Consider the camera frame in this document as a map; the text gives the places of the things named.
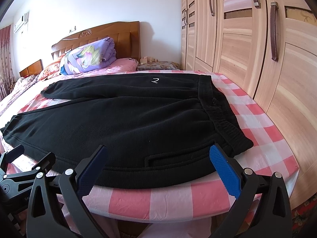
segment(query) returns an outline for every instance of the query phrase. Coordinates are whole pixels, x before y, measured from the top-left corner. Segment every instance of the pink checkered bedsheet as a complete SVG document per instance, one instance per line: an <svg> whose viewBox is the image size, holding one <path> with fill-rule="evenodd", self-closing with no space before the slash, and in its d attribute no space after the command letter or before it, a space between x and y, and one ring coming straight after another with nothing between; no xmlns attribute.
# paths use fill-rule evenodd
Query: pink checkered bedsheet
<svg viewBox="0 0 317 238"><path fill-rule="evenodd" d="M249 167L257 174L282 173L289 195L299 171L297 161L285 139L264 111L242 89L222 74L188 71L143 71L156 73L192 73L211 75L214 85L227 97L244 134L254 142L254 147L235 158L243 168ZM37 95L20 112L44 108L65 102ZM9 146L3 141L6 149ZM22 156L13 162L9 173L27 171L35 162ZM124 190L94 186L83 198L88 209L96 214L135 222L183 222L227 212L235 201L230 196L217 173L195 181L172 187ZM255 197L246 221L251 222L259 203Z"/></svg>

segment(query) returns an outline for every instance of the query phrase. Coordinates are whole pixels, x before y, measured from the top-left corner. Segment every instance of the white embroidered logo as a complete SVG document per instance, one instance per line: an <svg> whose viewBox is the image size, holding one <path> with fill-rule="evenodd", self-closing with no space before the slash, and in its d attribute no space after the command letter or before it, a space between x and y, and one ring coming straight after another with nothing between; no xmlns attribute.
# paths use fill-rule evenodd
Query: white embroidered logo
<svg viewBox="0 0 317 238"><path fill-rule="evenodd" d="M159 81L159 79L154 79L154 80L156 80L156 81L151 81L151 82L153 82L153 83L158 83L158 81Z"/></svg>

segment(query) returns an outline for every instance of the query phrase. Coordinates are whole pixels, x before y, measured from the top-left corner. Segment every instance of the black pants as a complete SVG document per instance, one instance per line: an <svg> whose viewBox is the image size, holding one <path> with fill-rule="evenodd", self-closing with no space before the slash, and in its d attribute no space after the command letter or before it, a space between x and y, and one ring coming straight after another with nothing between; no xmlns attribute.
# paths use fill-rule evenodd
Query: black pants
<svg viewBox="0 0 317 238"><path fill-rule="evenodd" d="M209 149L230 157L251 148L224 94L210 76L123 74L59 81L42 95L72 99L14 116L1 129L12 146L40 160L53 152L63 172L99 145L108 158L97 185L155 188L215 171Z"/></svg>

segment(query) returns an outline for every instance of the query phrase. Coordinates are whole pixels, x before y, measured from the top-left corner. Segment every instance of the curtain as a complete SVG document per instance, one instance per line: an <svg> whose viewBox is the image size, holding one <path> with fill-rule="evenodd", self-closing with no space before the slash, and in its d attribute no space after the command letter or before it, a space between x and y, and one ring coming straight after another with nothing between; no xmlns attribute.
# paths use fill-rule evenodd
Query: curtain
<svg viewBox="0 0 317 238"><path fill-rule="evenodd" d="M10 54L11 26L0 29L0 101L9 94L10 85L14 82Z"/></svg>

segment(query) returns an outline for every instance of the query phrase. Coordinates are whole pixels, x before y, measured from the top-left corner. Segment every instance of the wardrobe door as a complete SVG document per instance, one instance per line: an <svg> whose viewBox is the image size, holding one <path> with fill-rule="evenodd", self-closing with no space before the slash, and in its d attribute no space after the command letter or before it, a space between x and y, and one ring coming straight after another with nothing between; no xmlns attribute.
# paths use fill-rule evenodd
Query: wardrobe door
<svg viewBox="0 0 317 238"><path fill-rule="evenodd" d="M196 36L195 36L195 0L187 0L188 10L186 13L187 21L187 52L186 52L186 68L187 71L193 71L196 58Z"/></svg>
<svg viewBox="0 0 317 238"><path fill-rule="evenodd" d="M267 0L269 39L255 101L293 151L292 208L317 192L317 20L304 0Z"/></svg>
<svg viewBox="0 0 317 238"><path fill-rule="evenodd" d="M181 69L184 70L186 66L186 48L187 48L187 0L182 0L182 55L181 55Z"/></svg>
<svg viewBox="0 0 317 238"><path fill-rule="evenodd" d="M267 41L266 0L222 0L221 58L216 67L253 97Z"/></svg>
<svg viewBox="0 0 317 238"><path fill-rule="evenodd" d="M213 67L217 33L217 0L196 0L196 5L196 57Z"/></svg>
<svg viewBox="0 0 317 238"><path fill-rule="evenodd" d="M204 63L202 60L196 57L195 71L212 72L212 67L210 67L207 63Z"/></svg>

